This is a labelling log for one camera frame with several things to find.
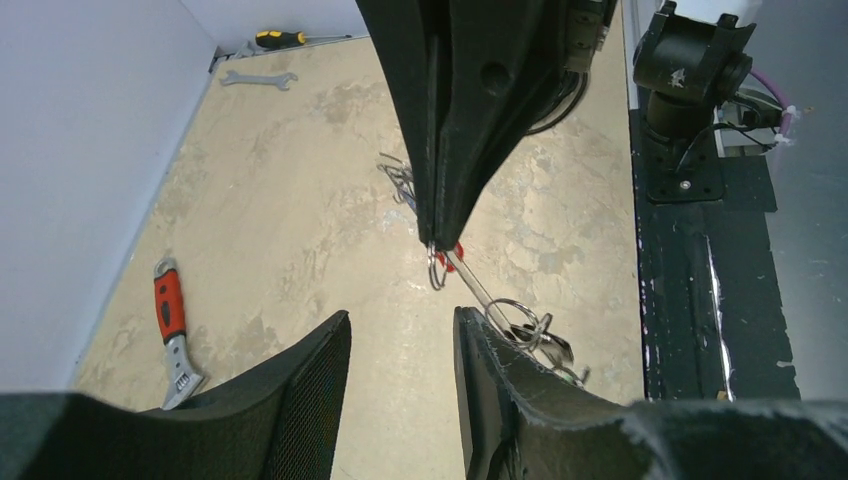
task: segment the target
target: wall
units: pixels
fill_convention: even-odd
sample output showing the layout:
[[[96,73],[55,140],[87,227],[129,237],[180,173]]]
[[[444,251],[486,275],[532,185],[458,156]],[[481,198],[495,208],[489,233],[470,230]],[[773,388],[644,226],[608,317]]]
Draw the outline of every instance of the wall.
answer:
[[[181,0],[224,53],[269,28],[307,35],[366,35],[355,0]]]
[[[68,385],[214,49],[178,0],[0,2],[0,390]]]

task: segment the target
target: open-end wrench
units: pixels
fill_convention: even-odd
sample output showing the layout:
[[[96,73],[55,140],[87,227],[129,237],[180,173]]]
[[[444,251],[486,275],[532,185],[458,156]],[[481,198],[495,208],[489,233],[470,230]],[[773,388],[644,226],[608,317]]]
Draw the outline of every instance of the open-end wrench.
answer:
[[[262,76],[262,75],[242,75],[235,70],[227,70],[227,76],[221,79],[221,85],[227,86],[234,83],[252,83],[255,85],[276,85],[282,91],[289,89],[288,83],[291,80],[297,80],[297,75],[293,73],[284,73],[282,75]]]
[[[190,397],[205,378],[195,371],[188,359],[183,292],[173,258],[163,258],[156,264],[153,287],[156,317],[165,342],[165,361],[168,362],[168,392],[162,410],[171,410]]]

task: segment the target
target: stained surface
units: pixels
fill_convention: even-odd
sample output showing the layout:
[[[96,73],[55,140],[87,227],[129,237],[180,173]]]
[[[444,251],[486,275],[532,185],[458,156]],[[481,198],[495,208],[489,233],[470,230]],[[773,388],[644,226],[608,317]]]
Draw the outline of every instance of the stained surface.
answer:
[[[194,363],[208,388],[293,344],[338,309],[353,353],[334,478],[460,478],[452,323],[475,305],[458,277],[433,292],[412,212],[378,152],[405,158],[368,39],[242,59],[294,72],[288,92],[213,81],[83,361],[80,390],[159,406],[164,350],[152,269],[180,267]],[[589,390],[642,397],[621,32],[595,60],[585,101],[523,141],[463,235],[489,292],[554,315],[589,365]]]

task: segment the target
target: beige table surface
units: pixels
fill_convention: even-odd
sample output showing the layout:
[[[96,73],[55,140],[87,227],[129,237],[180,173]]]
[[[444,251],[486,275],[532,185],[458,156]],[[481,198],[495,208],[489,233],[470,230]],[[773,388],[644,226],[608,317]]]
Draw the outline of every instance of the beige table surface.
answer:
[[[552,331],[593,369],[589,391],[629,403],[642,396],[642,362],[619,27],[585,101],[518,146],[462,241],[494,296],[554,315]],[[406,152],[370,40],[232,61],[216,77],[232,68],[300,80],[288,92],[212,82],[77,388],[129,409],[161,405],[152,268],[173,255],[205,388],[348,310],[334,478],[461,478],[452,318],[475,299],[455,276],[429,288],[413,214],[375,168],[378,152]]]

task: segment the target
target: red wrench handle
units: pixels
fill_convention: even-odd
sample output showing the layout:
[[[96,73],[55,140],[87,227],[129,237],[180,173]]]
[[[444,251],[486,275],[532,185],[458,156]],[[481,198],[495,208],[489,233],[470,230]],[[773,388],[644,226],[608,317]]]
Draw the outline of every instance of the red wrench handle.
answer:
[[[159,331],[162,333],[162,341],[167,344],[175,336],[186,333],[183,292],[174,259],[165,258],[156,264],[153,287]]]

